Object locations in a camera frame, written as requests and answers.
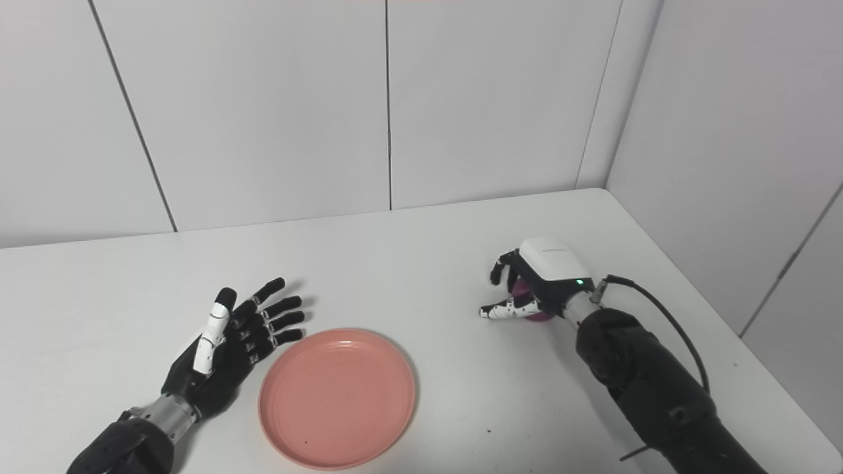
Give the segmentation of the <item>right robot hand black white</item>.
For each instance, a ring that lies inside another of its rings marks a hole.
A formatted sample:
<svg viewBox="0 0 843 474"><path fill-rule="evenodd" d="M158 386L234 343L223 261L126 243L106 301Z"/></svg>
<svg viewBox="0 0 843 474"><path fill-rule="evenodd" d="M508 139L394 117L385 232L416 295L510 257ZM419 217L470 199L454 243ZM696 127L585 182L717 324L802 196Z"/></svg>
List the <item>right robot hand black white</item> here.
<svg viewBox="0 0 843 474"><path fill-rule="evenodd" d="M508 299L481 306L488 320L560 317L574 328L599 310L591 300L595 285L578 256L561 240L533 237L517 249L499 255L489 281L506 283Z"/></svg>

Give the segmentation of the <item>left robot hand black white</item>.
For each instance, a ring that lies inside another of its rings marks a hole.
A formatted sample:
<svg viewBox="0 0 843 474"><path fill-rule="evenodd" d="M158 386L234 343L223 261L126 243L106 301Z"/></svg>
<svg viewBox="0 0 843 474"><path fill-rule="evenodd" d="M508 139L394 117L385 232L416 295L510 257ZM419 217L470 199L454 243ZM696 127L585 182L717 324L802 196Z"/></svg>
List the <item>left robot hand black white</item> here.
<svg viewBox="0 0 843 474"><path fill-rule="evenodd" d="M286 280L277 277L241 303L235 289L222 288L203 331L171 364L161 394L186 402L198 421L223 412L256 364L304 338L298 326L305 319L300 296L266 303L283 288Z"/></svg>

